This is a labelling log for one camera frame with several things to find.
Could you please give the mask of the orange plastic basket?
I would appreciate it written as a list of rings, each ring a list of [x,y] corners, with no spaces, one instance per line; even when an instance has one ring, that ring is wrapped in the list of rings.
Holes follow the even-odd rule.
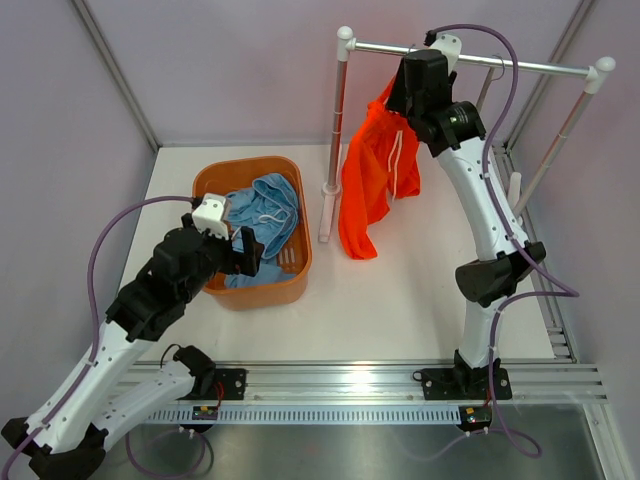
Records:
[[[201,170],[193,181],[192,192],[196,196],[213,193],[226,197],[229,192],[250,187],[254,179],[269,173],[282,174],[292,184],[299,199],[298,226],[277,257],[277,264],[295,277],[282,283],[227,289],[227,276],[218,274],[204,287],[204,291],[229,310],[284,305],[298,300],[304,293],[312,263],[312,249],[301,173],[288,158],[261,156],[211,164]]]

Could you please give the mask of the grey hanger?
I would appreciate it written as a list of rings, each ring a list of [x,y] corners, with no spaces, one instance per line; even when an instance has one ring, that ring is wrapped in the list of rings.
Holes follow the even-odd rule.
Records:
[[[488,67],[486,76],[484,78],[484,81],[476,102],[476,107],[479,112],[482,111],[485,105],[486,98],[488,96],[488,93],[492,84],[502,79],[506,72],[504,58],[499,54],[495,54],[494,58],[498,60],[499,63],[497,65],[492,65]]]

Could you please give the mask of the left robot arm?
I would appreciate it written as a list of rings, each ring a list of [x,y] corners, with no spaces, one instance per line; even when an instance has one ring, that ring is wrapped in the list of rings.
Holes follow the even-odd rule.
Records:
[[[190,215],[106,311],[97,344],[59,390],[28,417],[9,420],[2,437],[29,456],[40,479],[87,479],[135,426],[173,400],[222,395],[216,364],[194,346],[180,348],[154,377],[116,399],[109,394],[142,354],[185,313],[218,273],[255,275],[263,245],[249,227],[215,234]]]

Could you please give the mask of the orange shorts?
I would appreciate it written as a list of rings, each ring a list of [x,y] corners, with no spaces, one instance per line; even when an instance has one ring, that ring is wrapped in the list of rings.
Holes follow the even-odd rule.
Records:
[[[386,108],[392,87],[369,103],[341,170],[338,231],[346,255],[355,260],[377,256],[368,227],[389,213],[390,203],[421,192],[419,141],[407,120]]]

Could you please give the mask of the white metal clothes rack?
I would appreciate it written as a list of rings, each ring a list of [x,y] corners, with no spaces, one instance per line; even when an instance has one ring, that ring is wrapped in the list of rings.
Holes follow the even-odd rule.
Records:
[[[335,204],[338,195],[341,192],[337,176],[342,154],[343,107],[349,56],[352,52],[356,51],[402,56],[411,50],[406,46],[360,41],[355,37],[353,30],[349,26],[340,27],[337,30],[336,36],[337,75],[335,82],[332,135],[329,153],[329,173],[327,180],[322,187],[323,206],[318,231],[318,240],[321,243],[326,243],[330,239],[333,227]],[[543,160],[541,161],[532,180],[526,186],[524,192],[520,194],[518,202],[514,205],[514,213],[516,215],[521,215],[536,187],[539,185],[542,178],[544,178],[547,170],[558,156],[569,135],[572,133],[586,106],[602,88],[608,76],[614,71],[616,62],[611,57],[602,57],[598,59],[595,64],[588,67],[570,67],[557,63],[532,63],[521,60],[499,60],[489,57],[464,54],[458,55],[458,61],[463,64],[479,65],[488,68],[503,67],[505,69],[518,69],[520,72],[531,72],[545,77],[576,77],[582,78],[585,81],[583,92],[580,94],[573,109],[571,110],[571,113],[566,118],[547,153],[543,157]]]

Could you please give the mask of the light blue shorts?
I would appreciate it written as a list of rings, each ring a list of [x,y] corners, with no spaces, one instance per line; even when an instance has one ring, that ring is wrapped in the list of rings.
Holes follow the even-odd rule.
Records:
[[[280,173],[269,173],[252,181],[250,187],[229,192],[231,204],[227,220],[233,229],[233,247],[242,251],[242,227],[253,230],[264,246],[258,273],[254,276],[230,275],[227,289],[240,289],[282,283],[295,277],[277,264],[277,257],[299,222],[299,199],[292,184]]]

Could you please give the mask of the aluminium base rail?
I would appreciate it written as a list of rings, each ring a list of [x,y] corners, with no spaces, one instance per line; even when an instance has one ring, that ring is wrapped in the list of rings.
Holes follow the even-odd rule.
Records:
[[[246,371],[245,405],[396,405],[424,401],[418,361],[222,362]],[[508,405],[604,404],[607,390],[596,366],[563,362],[509,363]]]

